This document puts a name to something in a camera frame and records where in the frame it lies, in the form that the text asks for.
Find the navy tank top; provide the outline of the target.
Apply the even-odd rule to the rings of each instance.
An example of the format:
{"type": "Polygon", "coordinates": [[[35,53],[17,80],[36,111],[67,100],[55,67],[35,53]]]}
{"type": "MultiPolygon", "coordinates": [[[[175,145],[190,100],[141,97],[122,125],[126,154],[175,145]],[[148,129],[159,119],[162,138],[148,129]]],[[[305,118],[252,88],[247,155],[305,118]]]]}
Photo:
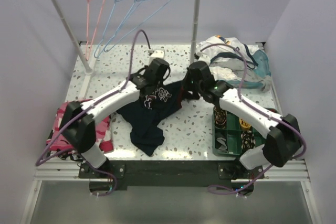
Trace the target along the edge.
{"type": "Polygon", "coordinates": [[[132,126],[131,143],[147,156],[152,156],[165,140],[158,124],[181,109],[183,100],[199,98],[197,92],[184,90],[182,82],[178,81],[158,87],[151,95],[140,97],[117,110],[117,113],[132,126]]]}

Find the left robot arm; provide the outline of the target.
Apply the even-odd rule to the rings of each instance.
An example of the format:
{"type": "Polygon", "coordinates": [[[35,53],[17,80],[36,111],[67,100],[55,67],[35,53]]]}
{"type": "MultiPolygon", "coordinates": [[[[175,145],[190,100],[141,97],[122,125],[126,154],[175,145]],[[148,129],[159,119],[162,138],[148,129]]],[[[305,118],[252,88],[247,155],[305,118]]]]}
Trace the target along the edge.
{"type": "Polygon", "coordinates": [[[89,163],[90,171],[97,178],[108,174],[107,157],[96,144],[96,126],[107,116],[135,102],[141,95],[149,95],[165,80],[170,65],[155,58],[142,70],[130,74],[116,88],[86,102],[70,102],[62,117],[59,133],[89,163]]]}

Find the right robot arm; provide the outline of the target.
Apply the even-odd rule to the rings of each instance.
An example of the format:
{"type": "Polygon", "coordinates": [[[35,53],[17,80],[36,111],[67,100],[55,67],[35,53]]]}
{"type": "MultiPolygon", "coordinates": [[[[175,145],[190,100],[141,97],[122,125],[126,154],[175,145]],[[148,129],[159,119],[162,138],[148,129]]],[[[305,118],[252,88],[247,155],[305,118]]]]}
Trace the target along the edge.
{"type": "Polygon", "coordinates": [[[263,145],[240,156],[234,165],[234,173],[239,178],[246,178],[257,166],[283,167],[303,145],[295,116],[267,110],[239,94],[229,83],[216,81],[203,61],[194,62],[187,68],[182,86],[186,91],[199,94],[206,102],[243,119],[266,140],[263,145]]]}

